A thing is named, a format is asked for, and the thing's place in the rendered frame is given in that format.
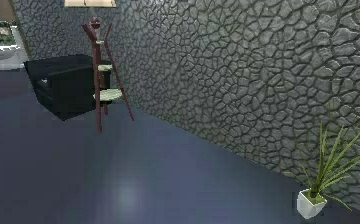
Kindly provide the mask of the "green plant in white pot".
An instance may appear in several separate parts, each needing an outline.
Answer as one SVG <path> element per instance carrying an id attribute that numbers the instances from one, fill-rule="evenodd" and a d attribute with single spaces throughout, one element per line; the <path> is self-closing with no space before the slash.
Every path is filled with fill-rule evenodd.
<path id="1" fill-rule="evenodd" d="M 305 175 L 305 180 L 291 171 L 284 171 L 284 174 L 293 175 L 300 184 L 305 186 L 305 189 L 298 193 L 296 203 L 297 211 L 304 219 L 318 215 L 327 204 L 328 198 L 351 210 L 351 207 L 342 199 L 325 193 L 327 188 L 349 178 L 349 171 L 360 164 L 360 154 L 351 159 L 346 158 L 346 154 L 360 138 L 360 128 L 353 136 L 348 135 L 349 130 L 350 128 L 342 124 L 337 134 L 334 134 L 330 123 L 324 125 L 320 122 L 317 143 L 314 144 L 314 150 L 318 152 L 315 169 L 309 168 L 305 154 L 298 145 L 295 145 L 301 156 L 299 170 Z"/>

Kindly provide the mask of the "dark red tripod shelf stand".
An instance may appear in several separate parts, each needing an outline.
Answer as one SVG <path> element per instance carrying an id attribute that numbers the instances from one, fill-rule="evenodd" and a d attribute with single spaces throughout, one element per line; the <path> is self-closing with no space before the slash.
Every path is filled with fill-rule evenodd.
<path id="1" fill-rule="evenodd" d="M 128 102 L 124 87 L 122 85 L 120 75 L 117 71 L 114 58 L 112 56 L 109 44 L 108 35 L 111 31 L 112 25 L 107 26 L 106 33 L 103 38 L 100 37 L 100 18 L 93 16 L 88 24 L 82 24 L 84 32 L 91 41 L 92 46 L 92 67 L 93 67 L 93 83 L 96 113 L 96 127 L 99 133 L 102 132 L 102 114 L 108 114 L 108 103 L 122 98 L 128 110 L 131 120 L 134 116 Z M 115 74 L 117 87 L 106 88 L 104 81 L 104 73 L 113 71 Z"/>

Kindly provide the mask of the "pale framed wall picture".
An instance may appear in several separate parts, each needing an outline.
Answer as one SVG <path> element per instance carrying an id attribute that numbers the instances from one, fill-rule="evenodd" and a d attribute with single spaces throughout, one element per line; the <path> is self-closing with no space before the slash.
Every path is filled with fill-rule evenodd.
<path id="1" fill-rule="evenodd" d="M 64 7 L 114 8 L 116 0 L 63 0 Z"/>

